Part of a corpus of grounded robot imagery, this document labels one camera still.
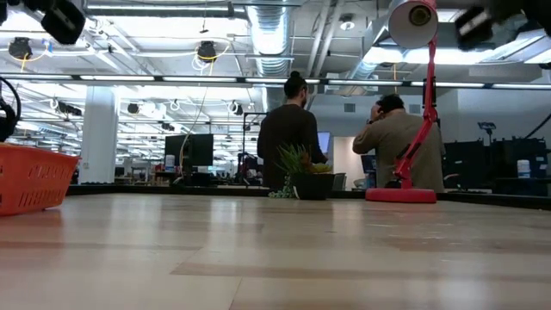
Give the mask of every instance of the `red desk lamp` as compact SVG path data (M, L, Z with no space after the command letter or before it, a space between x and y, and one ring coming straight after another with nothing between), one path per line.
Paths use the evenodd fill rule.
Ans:
M389 17L389 32L391 36L393 35L393 29L395 33L406 33L407 31L401 31L400 27L408 27L402 23L400 25L399 17L404 17L405 12L409 12L409 23L412 26L421 27L421 29L427 29L427 32L419 31L419 28L414 29L413 31L416 34L428 34L431 35L429 38L429 64L427 69L427 78L424 80L423 87L423 104L424 104L424 114L423 114L423 125L419 129L417 136L411 144L406 146L402 152L396 157L396 170L394 171L394 176L396 180L387 184L384 189L368 189L366 191L366 200L373 202L406 202L406 203L436 203L436 193L431 189L414 189L412 187L412 162L415 158L417 151L420 146L423 144L424 140L430 133L432 125L436 121L438 114L436 112L436 79L435 79L435 63L434 58L436 55L436 29L432 27L434 23L434 17L436 17L436 4L434 0L411 0L404 1L399 4L394 10L390 13ZM423 23L419 26L421 20L420 18L416 20L416 17L422 17L422 14L426 14ZM411 36L401 35L404 38L403 43L400 44L400 35L393 36L394 40L398 45L408 48L419 47L418 43L421 40L411 41Z

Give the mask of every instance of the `orange basket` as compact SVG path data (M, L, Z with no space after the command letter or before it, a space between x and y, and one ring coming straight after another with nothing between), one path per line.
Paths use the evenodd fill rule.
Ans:
M0 143L0 216L56 207L78 158Z

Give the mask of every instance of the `ceiling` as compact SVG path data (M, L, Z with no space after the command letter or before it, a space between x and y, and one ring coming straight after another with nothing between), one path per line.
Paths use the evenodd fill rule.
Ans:
M123 3L126 6L138 6L143 2L89 0L90 3ZM186 1L174 3L189 5ZM295 3L303 4L292 8L291 47L286 56L291 62L292 70L304 73L313 48L315 31L324 26L320 25L319 17L325 1L309 0ZM350 30L336 28L329 46L330 55L325 58L321 76L324 77L328 73L343 75L358 64L367 52L364 41L366 28L371 21L382 18L387 13L388 3L388 0L344 2L342 14L352 14L355 26ZM457 9L464 7L462 3L463 1L459 0L438 1L438 6L445 8L439 11L441 20L451 22L458 13ZM331 6L329 10L330 18L325 24L324 36L329 31L331 12L334 9L334 6ZM238 18L163 18L155 16L154 10L152 12L152 16L131 16L131 10L118 16L89 15L83 38L75 46L61 46L44 32L39 23L39 15L27 14L20 10L10 11L9 19L0 27L2 72L232 77L257 75L257 53L253 48L251 26L248 21ZM33 57L24 64L19 59L13 59L8 53L9 44L15 37L27 37L31 40ZM223 55L218 57L212 66L201 69L195 61L195 50L205 40L213 41L217 54ZM374 74L379 79L421 80L426 74L426 66L412 63L381 64L375 69ZM449 82L530 82L541 76L541 69L538 65L501 61L485 65L438 65L436 75L439 80ZM82 121L56 112L55 107L58 102L64 102L85 113L86 89L87 86L82 84L18 83L18 91L23 98L22 118L33 121L24 121L11 142L78 155ZM164 135L188 133L191 130L193 133L217 134L216 139L220 143L217 143L216 151L223 154L220 158L232 160L235 159L241 145L242 126L239 123L243 121L243 116L237 116L229 111L232 103L240 104L244 111L263 112L263 95L259 88L118 86L116 91L121 99L119 158L131 156L159 160L163 153ZM379 89L369 92L368 95L378 96L388 91L393 90ZM419 89L400 90L400 94L407 95L418 95L418 92ZM327 116L322 114L330 110L331 116L335 118L364 119L366 115L359 114L368 112L366 108L359 108L356 115L347 115L341 108L330 109L328 105L338 102L338 98L347 102L350 99L325 95L323 92L315 96L312 111L314 114L320 113L321 117ZM4 98L10 99L5 92ZM175 126L174 132L167 132L160 124L135 123L133 121L151 119L152 116L145 113L129 114L127 106L130 103L144 107L153 106L153 109L159 109L160 105L164 105L166 109L161 117L167 122L193 122L199 117L199 125ZM72 121L53 121L67 117ZM204 121L211 121L215 125L202 125ZM248 133L248 152L256 152L254 138L257 131L258 126L253 125Z

